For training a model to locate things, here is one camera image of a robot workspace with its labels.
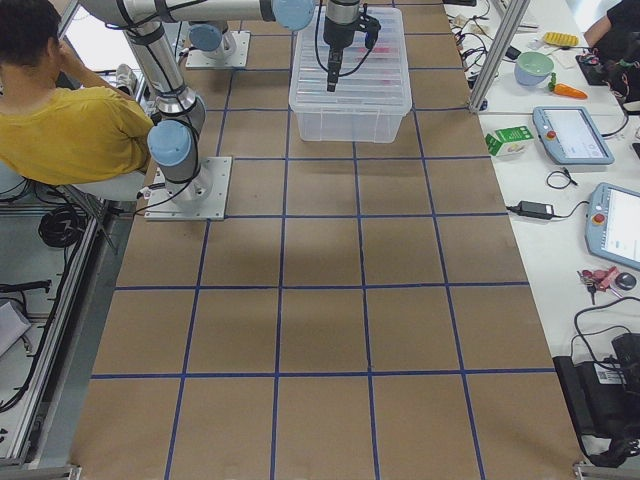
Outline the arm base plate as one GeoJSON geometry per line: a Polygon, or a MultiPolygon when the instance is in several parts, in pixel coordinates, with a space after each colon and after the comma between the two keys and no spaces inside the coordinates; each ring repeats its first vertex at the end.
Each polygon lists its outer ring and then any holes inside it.
{"type": "Polygon", "coordinates": [[[190,70],[244,69],[248,61],[250,39],[249,31],[227,31],[216,50],[192,49],[187,55],[186,68],[190,70]]]}
{"type": "Polygon", "coordinates": [[[199,174],[184,187],[165,179],[156,168],[147,208],[142,212],[149,221],[201,221],[224,219],[232,171],[231,157],[201,157],[199,174]]]}

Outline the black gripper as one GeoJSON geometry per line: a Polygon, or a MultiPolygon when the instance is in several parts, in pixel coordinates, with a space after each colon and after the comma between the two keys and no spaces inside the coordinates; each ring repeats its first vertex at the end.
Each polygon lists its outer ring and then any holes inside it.
{"type": "Polygon", "coordinates": [[[379,35],[379,21],[368,13],[361,1],[328,1],[325,9],[323,40],[330,47],[327,63],[327,91],[336,90],[343,51],[352,45],[356,32],[365,35],[364,45],[372,50],[379,35]]]}

